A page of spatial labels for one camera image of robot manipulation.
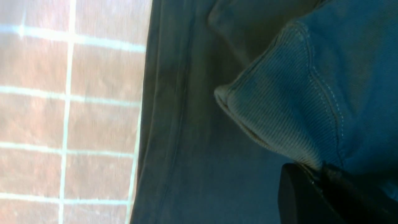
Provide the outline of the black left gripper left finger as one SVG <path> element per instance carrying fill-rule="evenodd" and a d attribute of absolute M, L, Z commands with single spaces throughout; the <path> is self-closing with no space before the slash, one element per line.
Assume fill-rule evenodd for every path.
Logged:
<path fill-rule="evenodd" d="M 278 209 L 282 224 L 344 224 L 297 164 L 281 168 Z"/>

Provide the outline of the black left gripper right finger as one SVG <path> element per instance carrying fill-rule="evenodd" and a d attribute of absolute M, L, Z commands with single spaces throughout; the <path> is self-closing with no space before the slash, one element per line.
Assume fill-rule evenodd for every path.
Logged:
<path fill-rule="evenodd" d="M 312 224 L 397 223 L 397 202 L 376 186 L 332 165 L 311 169 L 311 176 L 320 197 Z"/>

